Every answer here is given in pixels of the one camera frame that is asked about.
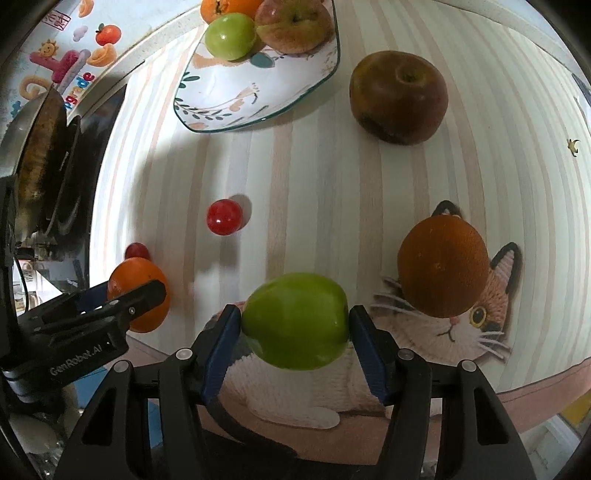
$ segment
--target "red apple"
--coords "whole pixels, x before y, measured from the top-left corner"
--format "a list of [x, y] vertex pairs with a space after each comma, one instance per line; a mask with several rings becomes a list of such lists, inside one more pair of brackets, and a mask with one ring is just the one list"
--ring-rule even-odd
[[386, 142], [413, 145], [433, 136], [447, 111], [443, 76], [424, 58], [401, 51], [366, 56], [349, 84], [357, 121]]
[[332, 31], [332, 19], [319, 0], [265, 0], [256, 11], [256, 32], [281, 53], [304, 53]]

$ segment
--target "small orange fruit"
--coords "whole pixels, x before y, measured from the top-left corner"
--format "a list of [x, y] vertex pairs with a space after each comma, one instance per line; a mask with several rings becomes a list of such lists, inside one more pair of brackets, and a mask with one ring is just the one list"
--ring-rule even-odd
[[150, 260], [141, 257], [132, 257], [121, 262], [113, 270], [107, 283], [107, 298], [114, 299], [123, 295], [150, 280], [160, 280], [166, 287], [166, 298], [156, 308], [144, 313], [142, 316], [132, 320], [129, 329], [132, 332], [148, 333], [156, 330], [168, 314], [170, 308], [170, 295], [166, 277], [156, 265]]
[[436, 318], [461, 315], [474, 306], [486, 286], [489, 265], [478, 231], [452, 215], [419, 222], [398, 251], [404, 297]]
[[210, 24], [222, 15], [239, 13], [255, 19], [256, 11], [262, 0], [203, 0], [201, 16]]

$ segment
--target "green apple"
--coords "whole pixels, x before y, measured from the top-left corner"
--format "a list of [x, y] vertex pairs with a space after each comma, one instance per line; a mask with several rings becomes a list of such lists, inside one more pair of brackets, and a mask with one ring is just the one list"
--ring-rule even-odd
[[349, 340], [343, 289], [313, 273], [289, 273], [259, 287], [242, 313], [252, 351], [279, 368], [312, 370], [341, 356]]
[[255, 23], [247, 15], [231, 13], [215, 19], [205, 32], [205, 46], [214, 57], [237, 60], [256, 42]]

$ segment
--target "fruit bowl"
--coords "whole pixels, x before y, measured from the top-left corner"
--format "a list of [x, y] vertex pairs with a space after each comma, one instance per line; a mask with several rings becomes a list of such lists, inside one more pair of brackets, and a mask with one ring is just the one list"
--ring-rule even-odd
[[324, 0], [334, 33], [312, 51], [281, 54], [260, 45], [244, 58], [214, 58], [203, 38], [178, 84], [173, 102], [178, 119], [197, 133], [247, 127], [289, 110], [336, 72], [339, 30], [333, 0]]

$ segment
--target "striped tablecloth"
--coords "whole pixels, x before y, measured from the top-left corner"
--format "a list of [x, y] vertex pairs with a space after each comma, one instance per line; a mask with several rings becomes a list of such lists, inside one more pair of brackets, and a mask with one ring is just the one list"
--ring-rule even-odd
[[[512, 354], [480, 361], [499, 391], [591, 356], [591, 134], [571, 74], [521, 34], [431, 0], [339, 0], [338, 72], [292, 110], [241, 131], [188, 131], [173, 112], [180, 75], [204, 26], [153, 55], [129, 81], [96, 192], [90, 275], [107, 279], [132, 241], [170, 280], [169, 318], [138, 336], [165, 353], [210, 316], [287, 271], [334, 278], [368, 304], [395, 277], [410, 228], [449, 199], [489, 253], [519, 245], [524, 263], [507, 328]], [[437, 134], [397, 147], [362, 131], [349, 78], [368, 53], [430, 60], [450, 104]], [[568, 139], [578, 139], [573, 158]], [[247, 226], [207, 230], [207, 207], [243, 195]]]

